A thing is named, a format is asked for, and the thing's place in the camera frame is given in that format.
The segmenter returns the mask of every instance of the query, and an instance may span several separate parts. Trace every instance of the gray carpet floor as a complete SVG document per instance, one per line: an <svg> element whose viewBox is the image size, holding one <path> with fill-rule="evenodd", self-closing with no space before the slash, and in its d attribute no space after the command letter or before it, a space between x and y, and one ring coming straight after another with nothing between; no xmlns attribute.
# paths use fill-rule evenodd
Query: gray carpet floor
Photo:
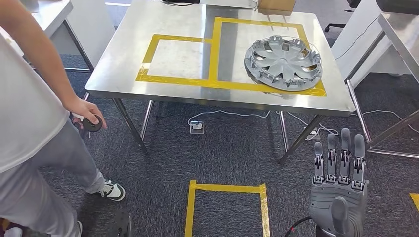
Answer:
<svg viewBox="0 0 419 237"><path fill-rule="evenodd" d="M298 1L296 10L322 12L324 18L319 17L322 26L328 21L347 21L350 15L342 10L348 6L341 3L345 1L333 2L336 3L328 3L330 11L325 14L323 8L315 7L311 1ZM327 37L333 41L333 34L338 35L338 31L331 30ZM77 56L63 56L63 59L66 66L81 64ZM78 95L82 96L89 74L68 75ZM392 110L405 117L419 107L418 89L412 76L394 78L369 74L355 91L363 111ZM85 142L103 174L125 187L126 199L115 203L86 194L66 171L48 167L42 170L51 186L77 210L85 236L106 235L118 209L132 214L135 236L183 236L191 179L209 184L256 186L266 183L270 232L274 237L283 236L292 223L308 215L314 141L304 142L284 165L277 165L276 160L284 153L277 114L271 113L266 119L220 113L203 115L199 120L206 124L205 134L191 135L187 125L190 115L221 108L156 102L145 138L149 155L145 156L112 101L94 97L89 100L102 110L109 128L92 134L91 138L84 136ZM148 101L123 102L140 128ZM266 114L266 111L223 109ZM305 121L313 118L296 115ZM369 114L365 118L373 137L398 121L395 116L383 113ZM303 125L289 115L286 122L288 136L293 141L302 132ZM362 133L356 116L327 117L322 124L336 130L347 127L353 136ZM413 127L419 128L419 123L414 123ZM324 143L326 135L321 133ZM403 129L383 142L381 148L419 152L418 139L419 134ZM365 236L417 237L419 212L409 192L419 193L419 159L375 154L367 154L366 159L370 186ZM255 194L197 191L194 236L261 236L259 202ZM294 236L314 236L313 222L301 224Z"/></svg>

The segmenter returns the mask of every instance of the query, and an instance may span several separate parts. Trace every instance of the white sneaker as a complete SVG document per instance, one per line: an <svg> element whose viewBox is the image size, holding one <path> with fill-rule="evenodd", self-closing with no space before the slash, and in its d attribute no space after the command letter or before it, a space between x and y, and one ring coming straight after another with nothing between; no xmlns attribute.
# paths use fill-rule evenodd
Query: white sneaker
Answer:
<svg viewBox="0 0 419 237"><path fill-rule="evenodd" d="M105 185L99 193L102 197L109 198L112 201L121 201L125 198L125 189L110 180L105 180Z"/></svg>
<svg viewBox="0 0 419 237"><path fill-rule="evenodd" d="M10 228L4 233L4 237L22 237L23 230L18 227Z"/></svg>
<svg viewBox="0 0 419 237"><path fill-rule="evenodd" d="M80 237L82 237L82 233L83 233L83 225L80 221L77 221L77 224L79 225L79 230L80 230Z"/></svg>

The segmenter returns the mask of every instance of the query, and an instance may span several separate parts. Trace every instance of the yellow tape square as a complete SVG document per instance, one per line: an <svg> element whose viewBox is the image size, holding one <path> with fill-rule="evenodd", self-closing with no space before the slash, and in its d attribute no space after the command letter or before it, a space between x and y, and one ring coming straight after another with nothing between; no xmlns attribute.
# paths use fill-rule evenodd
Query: yellow tape square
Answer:
<svg viewBox="0 0 419 237"><path fill-rule="evenodd" d="M150 41L146 55L144 56L136 81L181 84L181 85L201 86L201 87L217 88L217 89L260 91L260 92L265 92L265 93L326 96L326 91L321 80L319 81L319 83L317 83L315 87L305 90L305 91L284 91L284 90L278 90L276 88L273 88L264 84L241 83L241 82L218 80L218 63L219 63L219 55L220 55L221 28L222 28L223 22L296 28L299 37L306 43L307 47L310 48L307 35L305 34L304 28L301 24L269 22L269 21L253 21L253 20L244 20L244 19L236 19L236 18L216 17L214 21L212 39L154 34ZM201 43L211 44L208 79L188 79L188 78L179 78L179 77L148 75L148 70L149 70L151 61L153 60L153 56L156 52L157 45L159 44L160 40L177 40L177 41L201 42Z"/></svg>
<svg viewBox="0 0 419 237"><path fill-rule="evenodd" d="M219 192L237 192L237 193L259 193L260 208L262 213L263 236L270 237L268 199L266 196L266 185L242 186L242 185L224 185L224 184L197 184L196 180L189 182L188 204L186 209L185 237L192 237L192 226L194 222L195 190L219 191Z"/></svg>

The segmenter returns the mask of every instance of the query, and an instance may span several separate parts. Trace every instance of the black cable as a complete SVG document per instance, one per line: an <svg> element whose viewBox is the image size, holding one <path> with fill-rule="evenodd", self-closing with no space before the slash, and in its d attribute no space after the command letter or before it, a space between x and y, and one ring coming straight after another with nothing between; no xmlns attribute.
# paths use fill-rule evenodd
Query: black cable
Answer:
<svg viewBox="0 0 419 237"><path fill-rule="evenodd" d="M188 3L188 4L185 4L185 5L179 5L179 2L172 2L172 1L168 1L168 0L162 0L162 3L164 3L166 5L169 5L169 6L191 6L191 5L194 5L194 4L198 4L199 2L200 2L200 0L197 0L197 1L193 2L193 3Z"/></svg>
<svg viewBox="0 0 419 237"><path fill-rule="evenodd" d="M366 28L365 28L365 30L364 30L364 32L362 32L362 34L360 34L357 38L356 38L356 40L354 41L354 43L341 55L341 56L339 56L339 57L337 57L337 58L335 58L335 60L337 60L337 59L339 59L339 58L341 58L341 57L343 57L354 45L355 45L355 43L356 43L356 41L363 35L363 34L365 34L365 32L367 32L367 30L368 30L368 28L370 27L370 25L372 25L376 20L377 20L377 18L378 17L376 17L375 19L374 19L374 21L372 21Z"/></svg>
<svg viewBox="0 0 419 237"><path fill-rule="evenodd" d="M305 222L305 221L308 221L308 220L311 220L311 216L307 216L307 217L304 217L304 218L302 218L301 220L299 220L299 221L297 221L297 222L295 222L291 227L290 227L290 229L285 233L285 236L284 237L288 237L290 234L291 234L291 232L294 232L294 230L295 230L295 228L299 225L299 224L301 224L301 223L303 223L303 222Z"/></svg>

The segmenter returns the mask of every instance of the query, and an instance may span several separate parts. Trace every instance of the electrical outlet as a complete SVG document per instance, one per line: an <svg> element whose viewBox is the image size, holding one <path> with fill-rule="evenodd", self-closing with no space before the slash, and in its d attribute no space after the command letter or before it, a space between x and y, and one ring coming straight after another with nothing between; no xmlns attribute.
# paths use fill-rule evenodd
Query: electrical outlet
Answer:
<svg viewBox="0 0 419 237"><path fill-rule="evenodd" d="M190 134L203 134L205 131L205 125L204 122L197 122L192 121L189 125L189 133Z"/></svg>
<svg viewBox="0 0 419 237"><path fill-rule="evenodd" d="M316 134L317 133L317 128L315 128L313 131L310 132L310 134L307 136L307 139L310 140L320 140L320 135Z"/></svg>

